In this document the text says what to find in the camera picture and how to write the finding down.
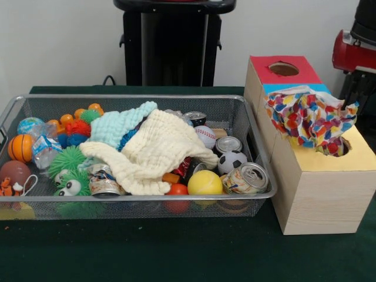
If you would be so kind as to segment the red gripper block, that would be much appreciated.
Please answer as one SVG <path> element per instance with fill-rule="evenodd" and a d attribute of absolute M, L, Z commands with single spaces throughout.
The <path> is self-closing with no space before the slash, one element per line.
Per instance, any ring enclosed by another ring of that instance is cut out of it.
<path fill-rule="evenodd" d="M 341 109 L 344 110 L 348 105 L 355 87 L 358 107 L 363 108 L 364 97 L 368 96 L 372 82 L 366 73 L 358 74 L 355 71 L 375 73 L 375 46 L 355 39 L 350 31 L 341 30 L 334 42 L 332 63 L 334 68 L 348 72 L 340 93 L 340 99 L 343 100 Z"/>

